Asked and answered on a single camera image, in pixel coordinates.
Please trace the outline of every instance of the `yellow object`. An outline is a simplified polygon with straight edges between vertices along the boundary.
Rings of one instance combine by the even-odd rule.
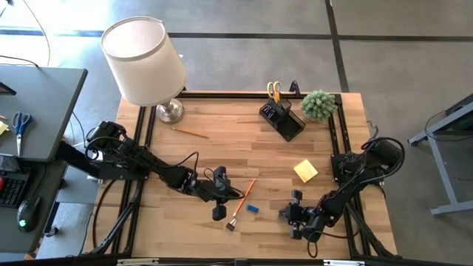
[[[9,131],[8,130],[8,125],[6,123],[0,122],[0,135],[3,134],[3,132]]]
[[[279,81],[274,81],[274,83],[268,83],[266,89],[268,90],[269,97],[273,98],[276,103],[281,100],[281,95],[279,93],[281,91],[281,84]]]
[[[316,174],[318,174],[317,170],[312,166],[309,160],[302,161],[302,163],[294,167],[294,171],[296,171],[297,175],[301,177],[304,183],[309,181]]]

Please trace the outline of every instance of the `table lamp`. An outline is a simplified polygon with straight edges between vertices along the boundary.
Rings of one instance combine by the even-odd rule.
[[[183,105],[174,97],[185,86],[186,70],[162,21],[149,17],[121,20],[103,33],[101,47],[127,101],[157,105],[157,116],[164,123],[182,119]]]

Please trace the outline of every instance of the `wooden table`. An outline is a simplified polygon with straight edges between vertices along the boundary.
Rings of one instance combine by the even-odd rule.
[[[360,152],[361,144],[370,137],[361,95],[344,93],[341,97],[352,150]],[[211,218],[214,202],[204,203],[195,197],[178,194],[165,187],[156,174],[152,174],[145,182],[133,257],[309,258],[307,242],[289,238],[290,226],[278,219],[278,210],[289,203],[293,189],[304,192],[304,206],[314,206],[322,195],[337,189],[330,168],[333,150],[328,123],[313,123],[304,119],[299,109],[300,100],[290,100],[294,113],[307,125],[288,143],[258,113],[267,100],[186,98],[180,101],[185,107],[183,120],[170,126],[156,119],[151,151],[169,164],[198,151],[197,171],[200,177],[203,177],[203,170],[207,167],[226,166],[232,185],[243,191],[257,177],[244,206],[252,204],[259,208],[259,213],[253,214],[242,208],[236,229],[230,232],[225,225],[231,220],[238,200],[227,202],[227,218],[215,222]],[[125,126],[130,136],[134,134],[138,110],[139,107],[126,100],[121,101],[117,123]],[[150,108],[146,110],[140,145],[144,143],[149,113]],[[338,117],[335,121],[338,136],[341,136]],[[176,132],[171,127],[198,132],[209,136],[209,139]],[[319,174],[304,184],[293,167],[305,159],[314,165]],[[192,159],[186,165],[192,168],[193,163]],[[104,187],[101,186],[98,198]],[[98,243],[117,219],[122,190],[123,182],[117,181],[104,198],[98,214]],[[368,186],[362,191],[361,200],[367,224],[385,247],[396,253],[381,190]],[[121,247],[124,246],[126,231]],[[92,249],[90,232],[89,227],[84,252]],[[325,232],[346,235],[343,219],[335,227],[325,228]],[[318,258],[349,258],[346,239],[321,236],[318,247]]]

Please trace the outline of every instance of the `black computer mouse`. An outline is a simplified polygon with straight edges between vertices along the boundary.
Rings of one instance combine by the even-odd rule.
[[[39,219],[39,203],[41,198],[33,196],[25,199],[18,208],[16,224],[21,232],[30,232],[36,228]]]

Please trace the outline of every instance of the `gray desk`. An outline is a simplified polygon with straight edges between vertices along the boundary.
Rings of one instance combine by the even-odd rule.
[[[15,112],[30,113],[33,122],[24,136],[22,157],[48,162],[47,174],[38,190],[41,197],[38,225],[35,230],[22,233],[16,225],[17,210],[0,208],[0,252],[30,253],[38,246],[67,167],[64,161],[53,159],[60,152],[58,148],[64,146],[61,138],[86,75],[85,69],[0,66],[0,81],[17,91],[15,96],[0,96],[0,115],[10,118],[7,123],[11,125]],[[71,152],[68,147],[65,149],[63,153]],[[12,132],[0,136],[0,153],[17,153]],[[33,176],[30,190],[39,183],[43,170],[40,166]]]
[[[33,117],[24,133],[21,157],[53,159],[86,76],[85,69],[0,66],[0,81],[17,92],[0,96],[0,115],[9,118],[4,123],[11,126],[18,111]],[[0,136],[0,153],[17,155],[13,130]]]
[[[450,204],[431,208],[430,213],[433,216],[473,210],[473,200],[460,201],[457,198],[453,186],[453,182],[459,180],[461,182],[457,187],[462,189],[472,187],[472,182],[468,181],[473,181],[473,138],[471,138],[473,132],[460,131],[458,129],[459,125],[455,125],[455,123],[460,121],[463,124],[460,128],[464,126],[469,128],[472,125],[472,116],[473,102],[463,105],[461,109],[458,109],[456,112],[451,113],[426,130],[408,139],[411,146],[417,146],[424,140],[429,141],[443,186],[445,187],[446,195],[450,201]],[[464,140],[453,142],[442,141],[459,139]]]

